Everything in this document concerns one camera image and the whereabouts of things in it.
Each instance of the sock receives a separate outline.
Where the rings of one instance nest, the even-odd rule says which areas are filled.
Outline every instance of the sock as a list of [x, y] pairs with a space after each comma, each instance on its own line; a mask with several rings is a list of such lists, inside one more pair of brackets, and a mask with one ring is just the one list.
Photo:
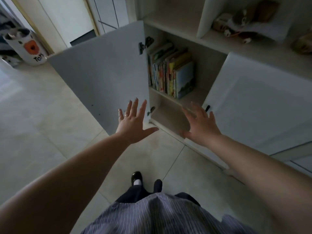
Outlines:
[[142, 185], [142, 182], [141, 182], [141, 180], [135, 180], [134, 182], [133, 182], [133, 185], [135, 186], [135, 185]]

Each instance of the pants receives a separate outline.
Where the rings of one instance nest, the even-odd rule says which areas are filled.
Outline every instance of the pants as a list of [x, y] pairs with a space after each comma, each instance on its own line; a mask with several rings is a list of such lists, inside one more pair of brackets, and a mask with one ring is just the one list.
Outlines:
[[[135, 185], [131, 186], [126, 193], [124, 193], [122, 196], [120, 196], [116, 202], [118, 203], [136, 203], [143, 198], [151, 195], [152, 193], [149, 193], [146, 191], [146, 189], [142, 185]], [[176, 197], [187, 199], [189, 201], [192, 201], [194, 204], [200, 206], [200, 204], [189, 194], [181, 192], [175, 195]]]

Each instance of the person's left hand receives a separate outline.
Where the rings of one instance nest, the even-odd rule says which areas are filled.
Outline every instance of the person's left hand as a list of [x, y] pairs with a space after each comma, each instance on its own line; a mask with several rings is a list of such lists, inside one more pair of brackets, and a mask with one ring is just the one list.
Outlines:
[[150, 134], [158, 131], [157, 127], [151, 127], [143, 130], [143, 119], [145, 114], [147, 101], [144, 100], [140, 107], [138, 114], [138, 99], [136, 98], [132, 104], [132, 101], [128, 103], [126, 113], [123, 115], [122, 110], [119, 109], [119, 125], [116, 133], [126, 139], [129, 144], [137, 143], [148, 137]]

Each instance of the person's right arm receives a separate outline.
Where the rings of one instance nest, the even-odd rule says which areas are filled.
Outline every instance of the person's right arm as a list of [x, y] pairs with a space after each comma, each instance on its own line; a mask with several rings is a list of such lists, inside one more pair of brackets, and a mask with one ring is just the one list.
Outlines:
[[208, 116], [200, 106], [192, 107], [196, 117], [183, 109], [191, 129], [182, 136], [219, 156], [296, 233], [310, 233], [312, 178], [222, 135], [212, 112]]

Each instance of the shoe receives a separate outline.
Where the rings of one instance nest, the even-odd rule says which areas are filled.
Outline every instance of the shoe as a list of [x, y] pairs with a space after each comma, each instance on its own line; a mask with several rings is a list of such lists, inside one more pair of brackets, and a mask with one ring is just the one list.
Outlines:
[[159, 193], [162, 191], [162, 181], [160, 179], [157, 179], [154, 182], [154, 192], [153, 193]]
[[141, 181], [141, 185], [143, 185], [143, 177], [142, 174], [139, 171], [136, 171], [132, 174], [131, 176], [131, 184], [133, 186], [133, 183], [135, 180], [140, 180]]

